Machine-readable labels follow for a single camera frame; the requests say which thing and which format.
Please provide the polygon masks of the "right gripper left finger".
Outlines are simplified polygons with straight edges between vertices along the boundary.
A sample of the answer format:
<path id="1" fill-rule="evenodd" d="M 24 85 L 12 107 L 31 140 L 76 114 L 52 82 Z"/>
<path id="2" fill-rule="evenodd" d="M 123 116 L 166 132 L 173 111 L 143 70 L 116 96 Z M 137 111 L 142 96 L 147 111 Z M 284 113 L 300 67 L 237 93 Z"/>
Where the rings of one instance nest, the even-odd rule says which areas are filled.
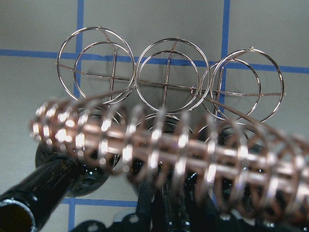
<path id="1" fill-rule="evenodd" d="M 139 186 L 138 202 L 134 213 L 122 214 L 111 226 L 97 220 L 87 220 L 74 228 L 76 232 L 149 232 L 153 190 L 149 184 Z"/>

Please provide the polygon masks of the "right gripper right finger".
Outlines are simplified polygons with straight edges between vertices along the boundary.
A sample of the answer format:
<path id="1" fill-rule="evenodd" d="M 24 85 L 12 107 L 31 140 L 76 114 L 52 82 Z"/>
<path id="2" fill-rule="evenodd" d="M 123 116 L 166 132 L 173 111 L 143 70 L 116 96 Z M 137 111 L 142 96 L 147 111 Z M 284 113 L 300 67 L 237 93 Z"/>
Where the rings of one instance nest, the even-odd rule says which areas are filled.
<path id="1" fill-rule="evenodd" d="M 193 197 L 196 190 L 197 174 L 188 176 L 188 216 L 192 232 L 307 232 L 308 226 L 295 226 L 287 223 L 272 223 L 260 218 L 252 222 L 232 212 L 223 216 L 208 196 L 206 204 L 198 206 Z"/>

